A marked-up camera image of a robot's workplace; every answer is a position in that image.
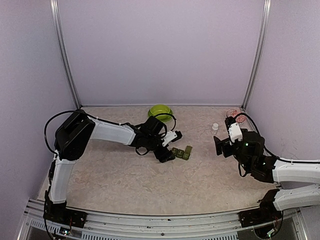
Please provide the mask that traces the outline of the green weekly pill organizer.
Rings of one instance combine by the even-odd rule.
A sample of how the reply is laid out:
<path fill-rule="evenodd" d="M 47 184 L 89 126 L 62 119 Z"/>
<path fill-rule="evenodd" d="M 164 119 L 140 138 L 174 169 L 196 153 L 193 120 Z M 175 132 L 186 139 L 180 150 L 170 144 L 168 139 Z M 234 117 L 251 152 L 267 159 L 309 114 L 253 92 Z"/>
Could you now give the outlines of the green weekly pill organizer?
<path fill-rule="evenodd" d="M 192 149 L 193 147 L 191 145 L 187 145 L 185 149 L 178 149 L 173 147 L 171 151 L 176 158 L 188 161 L 191 156 Z"/>

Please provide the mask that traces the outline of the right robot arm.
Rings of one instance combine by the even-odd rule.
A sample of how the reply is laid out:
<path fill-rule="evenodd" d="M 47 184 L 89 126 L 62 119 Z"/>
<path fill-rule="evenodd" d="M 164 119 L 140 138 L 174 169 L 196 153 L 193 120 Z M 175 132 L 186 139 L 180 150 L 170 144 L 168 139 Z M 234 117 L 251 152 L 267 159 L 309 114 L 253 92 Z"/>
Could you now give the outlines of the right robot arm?
<path fill-rule="evenodd" d="M 214 137 L 217 155 L 234 157 L 238 168 L 245 175 L 251 175 L 263 183 L 301 183 L 291 189 L 268 191 L 256 210 L 256 218 L 266 222 L 275 212 L 287 209 L 309 207 L 320 203 L 320 162 L 319 160 L 292 160 L 274 155 L 267 156 L 265 139 L 257 132 L 243 129 L 241 133 L 230 134 L 228 138 Z"/>

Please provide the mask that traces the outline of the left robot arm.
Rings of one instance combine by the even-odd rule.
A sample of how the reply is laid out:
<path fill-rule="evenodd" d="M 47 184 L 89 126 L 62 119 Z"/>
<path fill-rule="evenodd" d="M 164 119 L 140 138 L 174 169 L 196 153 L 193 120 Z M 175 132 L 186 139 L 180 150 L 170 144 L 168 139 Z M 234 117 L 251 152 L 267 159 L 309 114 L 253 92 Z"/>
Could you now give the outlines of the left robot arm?
<path fill-rule="evenodd" d="M 67 200 L 67 188 L 76 161 L 84 154 L 90 140 L 102 140 L 133 147 L 138 155 L 140 148 L 152 152 L 160 163 L 171 161 L 174 153 L 168 149 L 170 142 L 182 135 L 157 119 L 149 116 L 144 123 L 116 123 L 92 116 L 82 109 L 68 110 L 69 117 L 55 132 L 53 161 L 50 166 L 49 188 L 45 194 L 51 202 L 49 212 L 63 223 L 70 218 L 70 211 L 62 204 Z"/>

